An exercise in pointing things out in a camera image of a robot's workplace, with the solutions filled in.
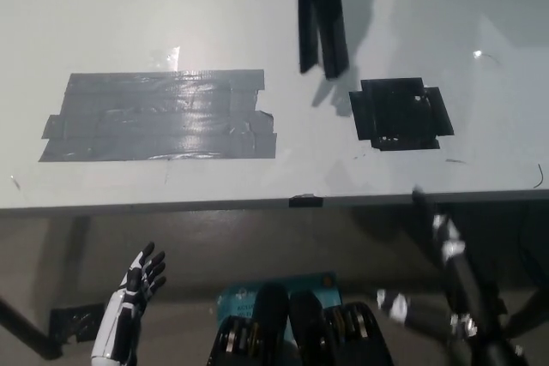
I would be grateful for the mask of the robot right hand, white and black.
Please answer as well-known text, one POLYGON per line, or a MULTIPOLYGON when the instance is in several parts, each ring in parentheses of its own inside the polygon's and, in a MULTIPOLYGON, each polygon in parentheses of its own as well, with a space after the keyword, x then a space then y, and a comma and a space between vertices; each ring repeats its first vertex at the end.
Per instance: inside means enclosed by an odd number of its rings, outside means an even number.
POLYGON ((444 267, 450 259, 465 252, 466 245, 454 221, 419 187, 413 189, 412 201, 422 230, 431 237, 432 249, 444 267))

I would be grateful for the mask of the robot left hand, white and black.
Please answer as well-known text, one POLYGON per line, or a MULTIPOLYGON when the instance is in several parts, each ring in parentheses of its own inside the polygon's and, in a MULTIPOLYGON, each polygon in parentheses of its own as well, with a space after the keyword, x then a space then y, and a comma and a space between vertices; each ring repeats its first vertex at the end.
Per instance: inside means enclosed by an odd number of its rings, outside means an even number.
POLYGON ((149 242, 138 253, 118 287, 118 291, 123 293, 123 302, 133 304, 141 312, 145 311, 153 295, 166 282, 163 275, 166 253, 160 251, 154 255, 154 249, 154 242, 149 242))

